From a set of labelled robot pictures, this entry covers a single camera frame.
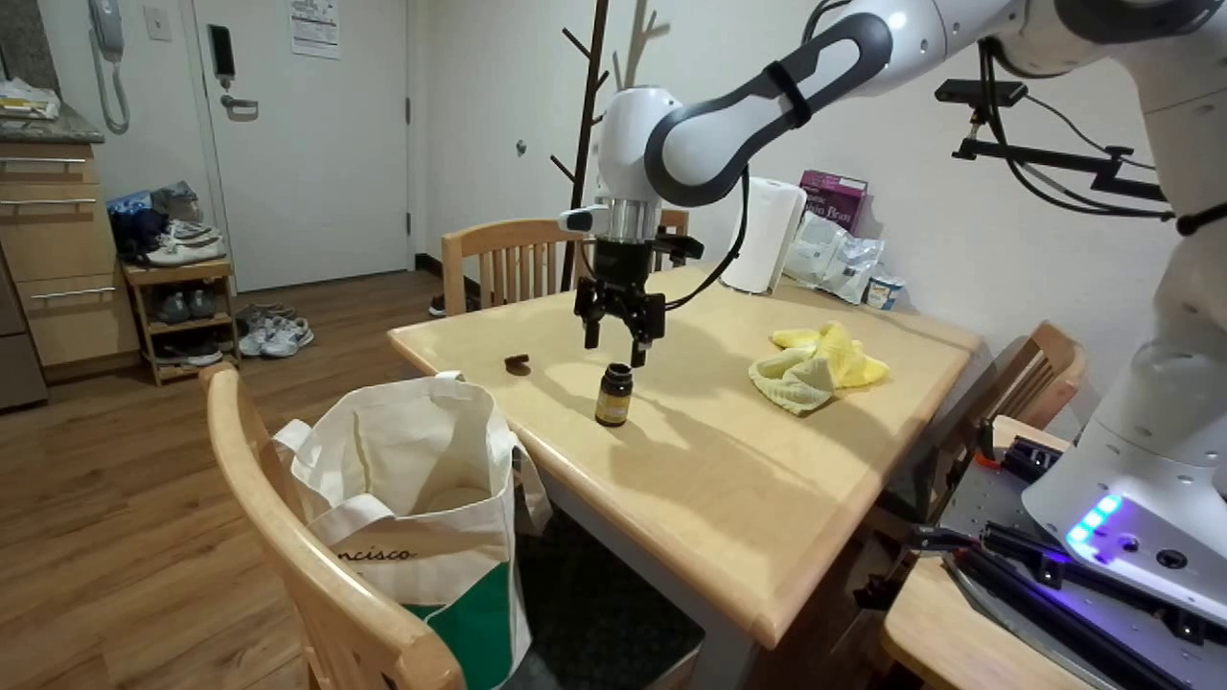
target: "wooden drawer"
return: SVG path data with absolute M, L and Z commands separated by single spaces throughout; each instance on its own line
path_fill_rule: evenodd
M 0 146 L 0 213 L 13 207 L 95 207 L 95 164 L 90 146 Z
M 41 370 L 140 352 L 131 301 L 115 275 L 41 279 L 21 291 Z
M 113 225 L 92 207 L 0 207 L 0 245 L 16 284 L 115 269 Z
M 0 146 L 0 245 L 41 370 L 140 352 L 92 146 Z

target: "drawer handle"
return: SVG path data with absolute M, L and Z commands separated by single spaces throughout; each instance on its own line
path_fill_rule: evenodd
M 21 214 L 22 207 L 29 213 L 49 213 L 49 207 L 68 207 L 68 213 L 77 213 L 77 207 L 92 207 L 92 201 L 90 195 L 80 195 L 80 201 L 0 201 L 0 207 L 9 213 L 9 214 Z
M 113 284 L 100 284 L 100 289 L 75 289 L 75 291 L 36 291 L 29 297 L 29 302 L 67 302 L 67 301 L 115 301 L 115 289 Z
M 29 174 L 36 168 L 68 174 L 75 164 L 90 164 L 90 158 L 0 158 L 0 174 L 9 174 L 13 164 Z

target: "light switch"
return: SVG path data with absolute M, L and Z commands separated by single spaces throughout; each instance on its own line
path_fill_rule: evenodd
M 146 6 L 142 15 L 150 41 L 172 41 L 168 12 L 163 6 Z

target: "paper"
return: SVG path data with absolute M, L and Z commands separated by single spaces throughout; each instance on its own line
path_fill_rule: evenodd
M 342 0 L 291 0 L 296 54 L 342 58 Z

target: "shoe rack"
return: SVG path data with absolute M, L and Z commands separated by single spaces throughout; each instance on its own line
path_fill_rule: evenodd
M 215 361 L 238 361 L 229 262 L 127 265 L 122 273 L 154 384 L 195 377 Z

